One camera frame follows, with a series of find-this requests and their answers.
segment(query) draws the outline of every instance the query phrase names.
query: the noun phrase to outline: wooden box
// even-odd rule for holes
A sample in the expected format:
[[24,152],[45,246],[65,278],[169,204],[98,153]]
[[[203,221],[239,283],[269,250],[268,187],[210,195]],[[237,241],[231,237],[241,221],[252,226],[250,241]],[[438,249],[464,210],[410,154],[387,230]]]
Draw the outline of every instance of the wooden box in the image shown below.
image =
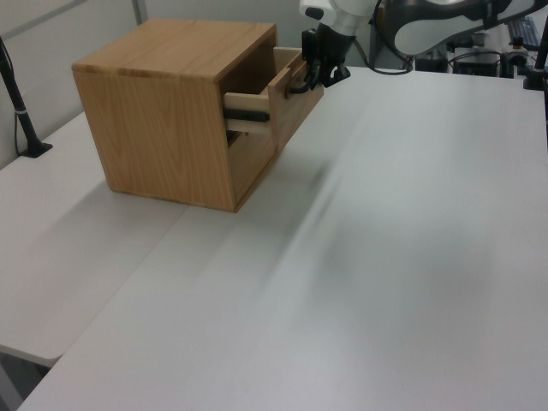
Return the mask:
[[237,211],[323,95],[288,94],[306,64],[276,45],[273,24],[150,20],[75,63],[110,189]]

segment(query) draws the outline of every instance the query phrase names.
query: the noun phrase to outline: white table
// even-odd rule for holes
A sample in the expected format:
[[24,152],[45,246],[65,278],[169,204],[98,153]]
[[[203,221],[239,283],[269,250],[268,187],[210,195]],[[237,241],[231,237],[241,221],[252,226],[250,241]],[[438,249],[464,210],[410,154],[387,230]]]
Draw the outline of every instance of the white table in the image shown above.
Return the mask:
[[187,209],[21,410],[548,403],[542,94],[352,74],[239,214]]
[[85,116],[0,172],[0,352],[52,366],[186,206],[112,193]]

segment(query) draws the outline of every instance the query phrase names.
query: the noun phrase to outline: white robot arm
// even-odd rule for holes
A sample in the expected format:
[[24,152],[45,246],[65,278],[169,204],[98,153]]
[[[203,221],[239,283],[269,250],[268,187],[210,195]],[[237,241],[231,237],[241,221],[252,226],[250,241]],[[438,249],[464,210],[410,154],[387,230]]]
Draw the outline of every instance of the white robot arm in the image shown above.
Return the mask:
[[[303,33],[307,83],[331,86],[350,76],[344,59],[355,35],[372,19],[380,0],[301,0],[301,13],[317,20]],[[382,21],[389,47],[407,56],[454,37],[528,15],[548,0],[385,0]]]

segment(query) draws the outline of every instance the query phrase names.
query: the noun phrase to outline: black stand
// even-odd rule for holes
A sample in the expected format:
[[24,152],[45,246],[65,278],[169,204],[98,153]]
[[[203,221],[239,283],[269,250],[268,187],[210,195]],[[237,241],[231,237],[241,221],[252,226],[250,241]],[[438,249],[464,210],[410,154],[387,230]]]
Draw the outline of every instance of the black stand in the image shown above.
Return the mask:
[[527,73],[527,78],[523,81],[523,88],[526,90],[544,91],[546,78],[546,57],[548,57],[548,18],[545,23],[545,30],[540,39],[539,54],[534,67]]
[[23,102],[23,97],[19,92],[19,87],[15,82],[13,68],[9,60],[8,52],[0,37],[0,74],[2,74],[3,82],[8,89],[9,97],[15,108],[15,114],[19,118],[19,122],[27,137],[27,149],[21,153],[24,157],[38,158],[52,148],[51,144],[43,143],[39,140],[34,131],[31,117],[27,113],[27,107]]

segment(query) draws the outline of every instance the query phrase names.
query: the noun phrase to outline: gray wall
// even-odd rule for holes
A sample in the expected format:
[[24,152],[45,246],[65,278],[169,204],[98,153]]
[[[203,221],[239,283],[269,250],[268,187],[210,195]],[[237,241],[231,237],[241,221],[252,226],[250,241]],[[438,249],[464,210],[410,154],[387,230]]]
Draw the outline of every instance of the gray wall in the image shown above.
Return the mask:
[[[0,33],[12,33],[17,28],[14,22],[25,28],[25,23],[52,11],[53,3],[56,6],[69,3],[48,2],[0,0],[0,23],[3,22]],[[15,78],[40,139],[82,112],[71,64],[135,26],[131,0],[88,0],[4,39],[15,66]],[[8,93],[0,82],[0,169],[15,159],[13,115]],[[21,128],[19,142],[20,149],[26,146]]]
[[[318,23],[299,13],[299,0],[143,0],[149,18],[263,21],[277,24],[278,43],[301,47],[301,33]],[[359,36],[368,48],[369,33]],[[348,66],[363,66],[355,50],[348,54]]]

